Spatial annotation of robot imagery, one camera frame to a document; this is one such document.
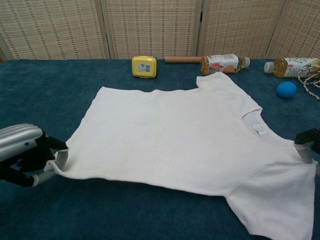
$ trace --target clothing tag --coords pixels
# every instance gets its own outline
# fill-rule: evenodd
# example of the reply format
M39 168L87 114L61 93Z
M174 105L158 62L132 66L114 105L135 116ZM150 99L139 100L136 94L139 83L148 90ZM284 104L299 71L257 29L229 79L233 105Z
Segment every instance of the clothing tag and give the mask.
M263 136L263 135L267 134L267 132L262 129L262 127L260 126L259 123L252 124L252 127L254 130L256 130L256 132L259 134L259 136Z

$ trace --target bottle cap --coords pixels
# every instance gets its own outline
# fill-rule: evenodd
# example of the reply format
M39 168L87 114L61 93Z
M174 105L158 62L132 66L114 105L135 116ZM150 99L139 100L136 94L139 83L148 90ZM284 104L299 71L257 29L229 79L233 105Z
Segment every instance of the bottle cap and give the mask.
M250 65L250 58L248 58L247 56L244 57L244 66L243 68L247 68Z
M275 68L275 64L272 61L267 61L264 64L264 72L266 74L272 74L272 72L274 71Z

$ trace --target teal cloth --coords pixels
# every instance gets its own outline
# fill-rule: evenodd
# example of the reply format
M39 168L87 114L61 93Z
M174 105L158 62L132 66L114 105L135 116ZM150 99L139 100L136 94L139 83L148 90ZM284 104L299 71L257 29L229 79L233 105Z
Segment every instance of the teal cloth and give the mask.
M296 79L291 99L276 95L288 79L264 74L266 60L230 74L263 107L262 118L283 138L320 127L320 101ZM98 90L163 91L196 88L198 64L158 61L157 77L132 76L130 60L12 60L0 64L0 128L30 123L66 141ZM313 239L320 239L320 181L315 180ZM141 183L55 176L22 188L0 181L0 239L253 240L223 197Z

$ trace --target white t-shirt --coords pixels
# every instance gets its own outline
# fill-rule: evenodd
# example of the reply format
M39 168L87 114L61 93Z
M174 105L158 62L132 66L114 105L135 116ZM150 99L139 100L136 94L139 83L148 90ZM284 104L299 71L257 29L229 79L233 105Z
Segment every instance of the white t-shirt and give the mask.
M67 178L129 181L224 196L250 234L312 237L316 162L272 132L262 108L223 73L197 89L102 87L67 141Z

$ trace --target plastic bottle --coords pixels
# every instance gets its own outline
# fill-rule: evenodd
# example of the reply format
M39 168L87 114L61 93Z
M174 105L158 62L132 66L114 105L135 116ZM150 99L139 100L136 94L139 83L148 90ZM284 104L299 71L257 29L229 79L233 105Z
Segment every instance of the plastic bottle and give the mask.
M250 58L238 57L234 54L210 55L201 58L201 72L203 75L223 72L225 74L237 73L250 65Z
M302 71L299 74L301 78L308 78L317 73L320 70L320 60L318 58L302 57L278 58L274 62L267 61L264 64L264 72L266 74L272 73L278 78L297 78L298 72L308 67L313 68Z

